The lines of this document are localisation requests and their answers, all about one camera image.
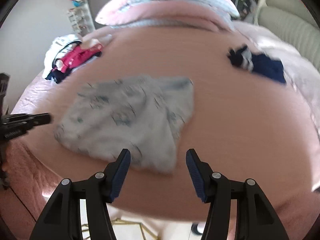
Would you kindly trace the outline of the pink folded quilt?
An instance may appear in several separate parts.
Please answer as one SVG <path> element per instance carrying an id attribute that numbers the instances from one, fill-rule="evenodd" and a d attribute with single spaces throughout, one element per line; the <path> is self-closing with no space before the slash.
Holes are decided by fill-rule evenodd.
<path id="1" fill-rule="evenodd" d="M 239 16 L 231 0 L 110 0 L 95 21 L 112 28 L 184 25 L 218 32 L 234 31 Z"/>

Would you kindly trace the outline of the white garment on pile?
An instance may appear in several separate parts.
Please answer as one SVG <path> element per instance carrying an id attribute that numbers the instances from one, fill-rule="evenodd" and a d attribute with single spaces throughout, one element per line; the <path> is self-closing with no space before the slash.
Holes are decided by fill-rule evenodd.
<path id="1" fill-rule="evenodd" d="M 55 61 L 64 57 L 69 51 L 72 50 L 72 48 L 80 45 L 81 43 L 82 37 L 76 34 L 68 34 L 55 38 L 45 54 L 42 77 L 46 79 L 49 73 L 55 67 Z"/>

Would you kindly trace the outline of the pink bed sheet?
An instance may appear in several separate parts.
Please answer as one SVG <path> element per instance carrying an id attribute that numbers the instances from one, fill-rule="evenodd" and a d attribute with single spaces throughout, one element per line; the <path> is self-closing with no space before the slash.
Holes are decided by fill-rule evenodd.
<path id="1" fill-rule="evenodd" d="M 127 76 L 186 76 L 195 109 L 184 127 L 173 174 L 132 169 L 114 206 L 170 220 L 205 220 L 185 164 L 200 159 L 231 180 L 253 178 L 276 210 L 290 239 L 303 239 L 319 216 L 319 139 L 310 109 L 290 85 L 235 69 L 227 50 L 247 42 L 239 33 L 144 27 L 96 30 L 108 34 L 103 54 L 61 84 L 36 77 L 13 113 L 44 113 L 60 121 L 83 85 Z"/>

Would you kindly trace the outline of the white cartoon print garment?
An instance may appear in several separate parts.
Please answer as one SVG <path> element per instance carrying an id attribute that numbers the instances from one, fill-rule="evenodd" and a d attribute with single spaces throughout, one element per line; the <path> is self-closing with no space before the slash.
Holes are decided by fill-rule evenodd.
<path id="1" fill-rule="evenodd" d="M 135 168 L 170 174 L 193 110 L 194 86 L 187 77 L 88 83 L 58 124 L 55 139 L 70 151 L 106 161 L 128 149 Z"/>

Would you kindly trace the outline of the dark navy garment in pile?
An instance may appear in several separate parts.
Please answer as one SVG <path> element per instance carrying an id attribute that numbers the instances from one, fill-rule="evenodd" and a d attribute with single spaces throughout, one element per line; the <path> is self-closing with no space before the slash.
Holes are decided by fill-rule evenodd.
<path id="1" fill-rule="evenodd" d="M 89 63 L 90 61 L 101 57 L 102 52 L 98 52 L 94 54 L 91 58 L 89 58 L 84 63 L 80 64 L 79 66 L 75 68 L 68 68 L 65 73 L 61 72 L 57 68 L 53 68 L 48 75 L 44 77 L 45 80 L 53 81 L 56 84 L 60 84 L 66 77 L 68 77 L 72 72 L 74 72 L 76 69 L 83 67 L 85 64 Z"/>

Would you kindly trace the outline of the light pink blanket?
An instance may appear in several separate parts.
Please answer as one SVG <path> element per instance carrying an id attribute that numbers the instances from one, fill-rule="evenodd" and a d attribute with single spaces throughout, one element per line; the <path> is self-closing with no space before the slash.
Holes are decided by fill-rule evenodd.
<path id="1" fill-rule="evenodd" d="M 313 192 L 319 185 L 319 74 L 269 30 L 236 21 L 237 42 L 284 67 L 282 84 L 245 70 L 231 70 L 233 96 L 219 127 L 223 168 L 253 177 L 269 194 Z"/>

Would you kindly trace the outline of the navy white striped folded garment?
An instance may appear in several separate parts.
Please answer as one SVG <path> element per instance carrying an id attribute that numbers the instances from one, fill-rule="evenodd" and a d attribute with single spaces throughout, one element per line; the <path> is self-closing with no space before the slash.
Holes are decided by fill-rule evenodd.
<path id="1" fill-rule="evenodd" d="M 258 74 L 281 84 L 286 84 L 284 67 L 280 60 L 268 57 L 264 53 L 254 54 L 247 45 L 236 50 L 230 48 L 227 57 L 235 68 Z"/>

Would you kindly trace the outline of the red pink garment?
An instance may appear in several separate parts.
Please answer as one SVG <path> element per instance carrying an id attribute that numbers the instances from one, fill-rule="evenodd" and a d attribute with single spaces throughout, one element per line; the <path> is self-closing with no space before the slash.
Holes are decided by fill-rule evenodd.
<path id="1" fill-rule="evenodd" d="M 82 49 L 80 46 L 76 46 L 64 57 L 58 59 L 55 66 L 60 72 L 67 73 L 67 71 L 77 68 L 94 56 L 100 57 L 102 54 L 102 48 L 103 46 L 101 44 L 96 44 L 95 46 L 87 49 Z"/>

